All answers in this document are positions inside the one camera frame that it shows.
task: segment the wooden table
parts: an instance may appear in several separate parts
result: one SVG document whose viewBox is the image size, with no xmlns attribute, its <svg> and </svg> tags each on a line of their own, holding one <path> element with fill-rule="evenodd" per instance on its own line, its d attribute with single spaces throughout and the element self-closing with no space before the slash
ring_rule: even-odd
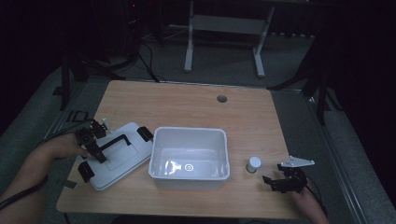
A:
<svg viewBox="0 0 396 224">
<path fill-rule="evenodd" d="M 218 96 L 227 97 L 220 103 Z M 283 178 L 276 165 L 288 150 L 271 93 L 262 89 L 169 83 L 112 81 L 96 120 L 107 118 L 113 130 L 128 122 L 152 133 L 161 126 L 220 128 L 227 133 L 231 175 L 218 190 L 158 189 L 146 162 L 104 191 L 85 184 L 74 164 L 68 177 L 76 189 L 64 188 L 62 212 L 194 217 L 297 218 L 289 195 L 272 192 L 262 175 Z M 246 171 L 257 156 L 262 168 Z"/>
</svg>

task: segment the person's hand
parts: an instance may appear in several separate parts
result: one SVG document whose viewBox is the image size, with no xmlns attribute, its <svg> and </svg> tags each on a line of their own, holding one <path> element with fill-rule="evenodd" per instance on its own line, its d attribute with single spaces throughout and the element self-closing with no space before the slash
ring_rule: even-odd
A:
<svg viewBox="0 0 396 224">
<path fill-rule="evenodd" d="M 307 188 L 303 188 L 300 193 L 295 191 L 289 192 L 289 195 L 300 211 L 305 214 L 312 223 L 329 223 L 329 219 L 327 219 L 314 195 Z"/>
<path fill-rule="evenodd" d="M 77 144 L 76 135 L 63 134 L 40 145 L 36 150 L 44 152 L 51 159 L 62 159 L 76 155 L 88 157 L 88 151 Z"/>
</svg>

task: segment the white bottle cap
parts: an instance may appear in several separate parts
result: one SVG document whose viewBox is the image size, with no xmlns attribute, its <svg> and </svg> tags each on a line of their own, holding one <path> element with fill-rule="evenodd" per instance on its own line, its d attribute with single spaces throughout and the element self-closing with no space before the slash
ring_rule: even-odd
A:
<svg viewBox="0 0 396 224">
<path fill-rule="evenodd" d="M 253 169 L 258 169 L 262 165 L 262 161 L 258 157 L 250 158 L 248 163 Z"/>
</svg>

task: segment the round hole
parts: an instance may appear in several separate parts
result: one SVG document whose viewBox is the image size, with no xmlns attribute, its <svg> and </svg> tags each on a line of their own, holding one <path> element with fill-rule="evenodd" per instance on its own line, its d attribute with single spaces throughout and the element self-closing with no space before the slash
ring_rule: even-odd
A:
<svg viewBox="0 0 396 224">
<path fill-rule="evenodd" d="M 218 96 L 218 101 L 220 103 L 226 103 L 227 102 L 227 97 L 225 95 L 219 95 Z"/>
</svg>

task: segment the black cable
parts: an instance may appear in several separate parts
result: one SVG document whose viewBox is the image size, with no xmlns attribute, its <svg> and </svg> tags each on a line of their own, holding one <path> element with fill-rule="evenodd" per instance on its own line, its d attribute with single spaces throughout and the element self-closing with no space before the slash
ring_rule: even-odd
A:
<svg viewBox="0 0 396 224">
<path fill-rule="evenodd" d="M 83 124 L 83 123 L 89 122 L 89 121 L 95 121 L 95 119 L 86 119 L 86 120 L 83 120 L 82 122 L 79 122 L 79 123 L 77 123 L 77 124 L 75 124 L 75 125 L 72 125 L 72 126 L 70 126 L 70 127 L 61 129 L 60 131 L 58 131 L 58 132 L 56 132 L 56 133 L 53 133 L 52 135 L 46 137 L 43 141 L 41 141 L 39 144 L 37 144 L 37 146 L 40 146 L 40 145 L 42 145 L 42 144 L 48 142 L 48 141 L 49 141 L 50 139 L 52 139 L 52 138 L 55 138 L 55 137 L 60 136 L 60 135 L 62 135 L 62 134 L 66 134 L 67 131 L 69 131 L 69 130 L 71 130 L 71 129 L 74 129 L 74 128 L 76 128 L 77 126 L 79 126 L 79 125 L 81 125 L 81 124 Z"/>
<path fill-rule="evenodd" d="M 143 46 L 145 46 L 148 50 L 149 50 L 149 65 L 146 64 L 145 60 L 143 59 L 143 57 L 138 53 L 140 60 L 142 60 L 143 64 L 146 66 L 148 73 L 150 74 L 151 78 L 155 81 L 155 82 L 160 82 L 160 80 L 158 80 L 157 76 L 154 75 L 154 73 L 152 72 L 152 50 L 151 47 L 149 47 L 147 44 L 145 44 L 143 41 L 141 42 L 141 44 Z"/>
<path fill-rule="evenodd" d="M 322 199 L 321 199 L 321 195 L 320 195 L 320 192 L 319 192 L 319 189 L 318 189 L 318 186 L 316 185 L 316 183 L 315 183 L 314 181 L 312 181 L 311 178 L 308 177 L 309 180 L 311 180 L 311 181 L 314 183 L 314 185 L 316 186 L 317 191 L 318 191 L 318 195 L 319 195 L 320 198 L 319 198 L 319 197 L 317 196 L 317 194 L 316 194 L 311 188 L 309 188 L 309 186 L 306 185 L 305 182 L 304 182 L 302 179 L 300 179 L 297 175 L 293 175 L 293 177 L 296 178 L 298 181 L 300 181 L 300 183 L 302 183 L 302 184 L 304 185 L 304 187 L 305 187 L 306 189 L 308 189 L 308 191 L 314 196 L 315 200 L 316 200 L 317 203 L 319 204 L 319 206 L 320 206 L 320 208 L 322 209 L 324 215 L 325 215 L 326 217 L 328 217 L 326 206 L 324 206 L 324 204 L 323 204 L 323 201 L 322 201 Z"/>
<path fill-rule="evenodd" d="M 0 210 L 3 210 L 5 207 L 9 206 L 12 203 L 15 203 L 17 200 L 26 197 L 27 195 L 34 193 L 41 189 L 47 182 L 48 182 L 49 177 L 46 175 L 43 180 L 40 181 L 40 183 L 30 187 L 29 189 L 25 189 L 17 194 L 14 194 L 13 196 L 5 199 L 4 201 L 0 202 Z"/>
<path fill-rule="evenodd" d="M 144 71 L 147 71 L 146 68 L 143 68 L 143 67 L 140 67 L 140 66 L 137 66 L 137 65 L 135 65 L 134 67 L 135 67 L 135 68 L 138 68 L 138 69 L 141 69 L 141 70 L 144 70 Z M 162 79 L 164 83 L 167 82 L 166 78 L 164 78 L 164 77 L 160 77 L 160 76 L 155 76 L 155 77 L 156 77 L 156 78 Z"/>
<path fill-rule="evenodd" d="M 64 213 L 64 221 L 66 221 L 66 224 L 70 224 L 70 219 L 67 213 Z"/>
<path fill-rule="evenodd" d="M 154 76 L 154 74 L 152 73 L 151 69 L 149 68 L 149 66 L 146 64 L 145 60 L 143 59 L 142 55 L 140 55 L 140 53 L 138 54 L 140 60 L 142 60 L 143 64 L 146 66 L 146 69 L 148 71 L 148 74 L 151 76 L 151 78 L 155 81 L 155 82 L 160 82 L 160 80 L 158 80 L 158 78 L 156 78 L 156 76 Z"/>
</svg>

